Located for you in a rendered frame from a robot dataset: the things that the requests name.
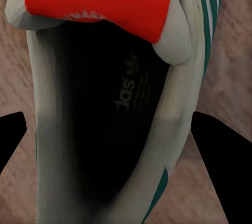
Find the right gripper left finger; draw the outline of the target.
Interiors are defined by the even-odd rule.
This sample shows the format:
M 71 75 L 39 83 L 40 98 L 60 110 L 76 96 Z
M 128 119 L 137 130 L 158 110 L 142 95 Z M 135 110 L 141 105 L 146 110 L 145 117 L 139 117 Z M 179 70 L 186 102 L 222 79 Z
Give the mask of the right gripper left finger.
M 0 174 L 26 130 L 23 112 L 19 111 L 0 117 Z

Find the gym shoe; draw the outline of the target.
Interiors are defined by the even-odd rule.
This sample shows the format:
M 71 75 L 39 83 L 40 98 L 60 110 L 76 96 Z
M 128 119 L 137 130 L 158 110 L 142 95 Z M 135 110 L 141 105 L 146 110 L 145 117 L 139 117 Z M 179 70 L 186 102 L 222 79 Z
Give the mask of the gym shoe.
M 35 224 L 144 224 L 185 146 L 222 0 L 7 0 L 26 30 Z

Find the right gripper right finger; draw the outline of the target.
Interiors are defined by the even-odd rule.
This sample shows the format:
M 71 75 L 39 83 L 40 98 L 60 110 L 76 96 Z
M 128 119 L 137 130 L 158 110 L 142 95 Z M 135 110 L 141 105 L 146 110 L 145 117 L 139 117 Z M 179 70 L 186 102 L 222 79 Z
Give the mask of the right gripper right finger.
M 229 224 L 252 224 L 252 142 L 198 111 L 191 132 Z

